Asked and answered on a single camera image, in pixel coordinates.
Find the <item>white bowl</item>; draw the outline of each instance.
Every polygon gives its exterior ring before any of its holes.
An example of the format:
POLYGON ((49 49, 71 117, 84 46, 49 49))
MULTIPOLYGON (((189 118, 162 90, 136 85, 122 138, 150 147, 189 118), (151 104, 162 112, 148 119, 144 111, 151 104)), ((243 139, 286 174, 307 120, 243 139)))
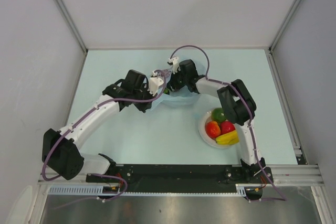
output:
POLYGON ((212 139, 211 137, 209 137, 206 132, 205 132, 205 125, 208 123, 208 122, 211 122, 212 119, 211 119, 211 112, 213 111, 214 109, 206 112, 204 114, 204 116, 200 119, 199 123, 198 123, 198 131, 199 131, 199 134, 201 135, 201 138, 204 140, 205 143, 207 143, 208 145, 211 145, 212 147, 215 147, 215 148, 220 148, 220 149, 226 149, 226 148, 229 148, 231 147, 232 145, 229 145, 229 144, 226 144, 226 145, 223 145, 223 144, 217 144, 216 140, 212 139))

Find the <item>purple cable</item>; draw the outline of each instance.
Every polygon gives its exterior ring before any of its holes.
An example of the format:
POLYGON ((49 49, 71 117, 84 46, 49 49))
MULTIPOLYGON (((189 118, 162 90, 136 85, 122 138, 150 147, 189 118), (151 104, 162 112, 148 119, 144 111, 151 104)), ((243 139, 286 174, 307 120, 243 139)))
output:
POLYGON ((254 148, 254 155, 255 155, 255 158, 257 160, 257 163, 262 171, 262 173, 264 174, 264 176, 267 178, 267 180, 269 181, 269 183, 272 185, 272 187, 274 188, 274 190, 282 197, 282 199, 280 198, 265 198, 265 199, 262 199, 262 200, 250 200, 249 198, 246 198, 249 200, 249 201, 267 201, 267 200, 283 200, 283 201, 287 201, 287 197, 279 190, 278 187, 276 187, 276 185, 272 182, 272 180, 267 176, 267 173, 265 172, 262 164, 260 163, 259 161, 259 157, 258 157, 258 153, 257 153, 257 142, 256 142, 256 138, 254 136, 254 132, 253 132, 253 129, 251 126, 251 122, 252 122, 252 119, 253 119, 253 116, 252 116, 252 112, 250 110, 250 108, 248 107, 246 101, 244 100, 244 98, 242 97, 242 95, 238 92, 238 90, 231 84, 231 83, 228 83, 228 82, 222 82, 222 81, 218 81, 218 80, 214 80, 214 79, 208 79, 208 81, 212 81, 212 82, 216 82, 216 83, 220 83, 220 84, 223 84, 223 85, 227 85, 227 86, 230 86, 234 91, 235 93, 238 95, 238 97, 240 98, 241 102, 243 103, 243 105, 246 107, 247 111, 248 111, 248 114, 250 116, 250 120, 248 122, 248 126, 249 126, 249 130, 250 130, 250 133, 251 133, 251 137, 252 137, 252 142, 253 142, 253 148, 254 148))
MULTIPOLYGON (((119 192, 117 195, 113 196, 110 199, 103 199, 104 202, 115 200, 115 199, 119 198, 127 190, 128 184, 127 184, 126 180, 124 180, 123 178, 120 178, 120 177, 117 177, 117 176, 110 176, 110 175, 101 175, 101 174, 91 174, 91 175, 97 176, 97 177, 103 177, 103 178, 115 178, 115 179, 118 179, 118 180, 124 182, 124 184, 125 184, 123 191, 119 192)), ((87 200, 87 199, 97 199, 97 197, 92 196, 92 197, 85 197, 85 198, 76 199, 76 200, 71 201, 69 203, 66 203, 66 204, 60 205, 58 207, 55 207, 55 208, 53 208, 53 210, 57 210, 57 209, 60 209, 60 208, 63 208, 63 207, 67 207, 69 205, 72 205, 74 203, 78 203, 78 202, 81 202, 81 201, 84 201, 84 200, 87 200)))
MULTIPOLYGON (((97 105, 97 109, 99 109, 100 107, 102 107, 103 105, 107 104, 107 103, 110 103, 110 102, 118 102, 118 101, 124 101, 124 102, 136 102, 136 103, 143 103, 143 102, 153 102, 155 101, 156 99, 158 99, 164 92, 164 89, 166 88, 166 75, 165 73, 160 70, 160 69, 157 69, 155 70, 154 72, 159 72, 162 76, 163 76, 163 87, 162 87, 162 90, 160 92, 160 94, 158 94, 156 97, 152 98, 152 99, 147 99, 147 100, 136 100, 136 99, 127 99, 127 98, 112 98, 112 99, 109 99, 109 100, 106 100, 106 101, 103 101, 101 103, 99 103, 97 105)), ((89 110, 84 116, 82 116, 73 126, 72 126, 72 129, 76 128, 82 121, 84 121, 92 112, 94 112, 95 110, 97 110, 96 108, 92 108, 91 110, 89 110)), ((51 155, 54 153, 55 149, 57 148, 57 146, 59 145, 59 143, 71 132, 70 129, 68 129, 57 141, 56 143, 53 145, 53 147, 50 149, 46 159, 44 160, 44 163, 43 163, 43 167, 42 167, 42 178, 45 180, 45 181, 52 181, 56 178, 59 178, 60 175, 56 175, 55 177, 52 177, 52 178, 47 178, 46 176, 46 168, 47 168, 47 164, 50 160, 50 157, 51 155)))
POLYGON ((169 58, 170 58, 170 59, 173 58, 174 54, 175 54, 177 51, 179 51, 180 49, 185 48, 185 47, 193 47, 193 48, 196 48, 196 49, 198 49, 199 51, 201 51, 201 52, 204 54, 204 56, 205 56, 205 58, 206 58, 206 61, 207 61, 207 63, 208 63, 208 66, 207 66, 207 68, 206 68, 206 72, 205 72, 205 76, 207 77, 207 76, 208 76, 208 72, 209 72, 209 68, 210 68, 210 60, 209 60, 208 55, 206 54, 206 52, 205 52, 202 48, 200 48, 200 47, 198 47, 198 46, 194 46, 194 45, 180 46, 180 47, 176 48, 175 51, 173 51, 172 55, 170 55, 169 58))

